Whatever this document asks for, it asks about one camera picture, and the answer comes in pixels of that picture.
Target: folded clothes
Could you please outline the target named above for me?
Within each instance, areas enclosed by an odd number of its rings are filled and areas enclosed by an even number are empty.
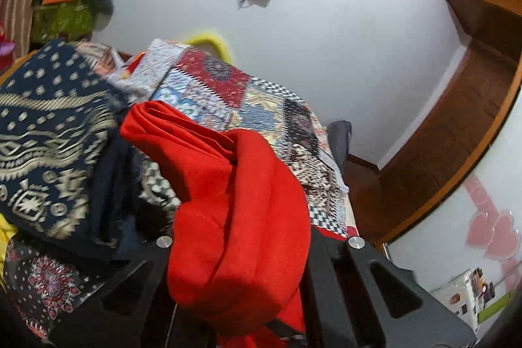
[[[0,87],[5,218],[79,256],[110,260],[137,246],[137,152],[118,132],[126,109],[126,97],[60,40],[10,75]]]
[[[161,101],[134,105],[121,135],[159,163],[184,202],[168,268],[173,299],[223,335],[275,318],[298,290],[311,224],[301,185],[265,139],[206,129]]]

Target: wooden cabinet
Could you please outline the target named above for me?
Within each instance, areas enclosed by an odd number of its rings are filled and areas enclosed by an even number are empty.
[[[464,31],[518,61],[522,50],[522,0],[448,0]]]

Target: yellow fabric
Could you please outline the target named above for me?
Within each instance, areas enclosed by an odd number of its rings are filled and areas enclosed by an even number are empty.
[[[212,45],[213,48],[216,50],[219,58],[224,61],[228,62],[229,64],[232,63],[232,55],[230,54],[228,45],[223,40],[221,36],[215,33],[201,33],[194,37],[191,37],[190,39],[186,40],[186,45],[205,45],[209,44]]]
[[[17,231],[18,229],[7,222],[4,216],[0,214],[0,283],[2,286],[4,286],[4,261],[7,244]]]

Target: white wall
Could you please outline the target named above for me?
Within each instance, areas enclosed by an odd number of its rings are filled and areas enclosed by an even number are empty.
[[[155,37],[215,29],[234,63],[306,99],[323,124],[353,123],[352,153],[389,154],[448,69],[460,41],[445,0],[115,0],[95,35],[136,53]]]
[[[522,231],[522,96],[518,96],[499,136],[473,171],[498,212],[510,211],[513,230]],[[500,262],[485,258],[484,249],[466,245],[470,221],[477,207],[468,191],[460,186],[440,207],[415,228],[389,246],[393,263],[414,270],[418,283],[428,291],[452,277],[481,267],[487,281],[504,278]],[[515,254],[522,259],[522,249]],[[505,283],[497,287],[497,299],[505,293]]]

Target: pink heart decoration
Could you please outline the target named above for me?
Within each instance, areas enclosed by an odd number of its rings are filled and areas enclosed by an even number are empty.
[[[484,186],[482,185],[476,185],[474,188],[473,188],[473,192],[471,192],[469,194],[469,196],[471,197],[473,203],[478,207],[482,204],[484,204],[487,199],[489,198],[486,190],[484,189]]]
[[[513,216],[503,212],[494,225],[493,242],[487,247],[484,257],[502,261],[513,257],[520,247],[520,235],[513,230]]]
[[[493,243],[495,230],[487,222],[487,214],[477,212],[469,223],[466,243],[472,248],[485,249]]]

